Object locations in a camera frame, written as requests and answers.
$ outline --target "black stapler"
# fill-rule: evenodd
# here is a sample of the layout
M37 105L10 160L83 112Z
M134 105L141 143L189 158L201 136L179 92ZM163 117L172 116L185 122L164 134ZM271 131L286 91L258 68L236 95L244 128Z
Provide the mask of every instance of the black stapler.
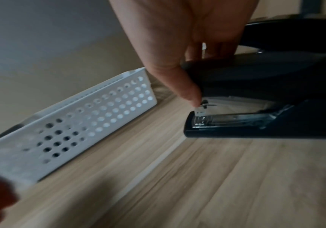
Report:
M326 15L317 3L248 23L240 45L257 53L183 66L203 94L186 120L187 137L326 139ZM225 114L225 104L253 111Z

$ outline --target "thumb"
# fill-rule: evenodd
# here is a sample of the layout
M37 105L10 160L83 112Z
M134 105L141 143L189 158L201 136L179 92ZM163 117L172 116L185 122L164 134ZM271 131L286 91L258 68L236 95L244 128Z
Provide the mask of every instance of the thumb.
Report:
M193 107L200 106L202 92L180 66L170 69L148 69L148 71L181 98L189 101Z

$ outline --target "skin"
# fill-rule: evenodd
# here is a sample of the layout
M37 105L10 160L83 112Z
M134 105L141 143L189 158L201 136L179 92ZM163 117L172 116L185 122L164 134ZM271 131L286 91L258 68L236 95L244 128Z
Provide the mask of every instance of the skin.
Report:
M239 44L258 0L110 0L146 69L194 107L200 89L182 59L228 58Z

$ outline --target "wooden table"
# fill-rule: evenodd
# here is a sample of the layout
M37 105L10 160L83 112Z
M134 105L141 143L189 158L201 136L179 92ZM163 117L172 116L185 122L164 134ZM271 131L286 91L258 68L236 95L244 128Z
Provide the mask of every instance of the wooden table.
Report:
M186 139L192 108L152 86L156 107L22 193L0 227L326 227L326 140Z

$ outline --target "gray wall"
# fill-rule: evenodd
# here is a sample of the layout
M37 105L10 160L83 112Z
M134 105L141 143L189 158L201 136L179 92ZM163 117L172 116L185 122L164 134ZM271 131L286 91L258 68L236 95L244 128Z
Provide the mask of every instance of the gray wall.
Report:
M120 31L108 0L0 0L0 72Z

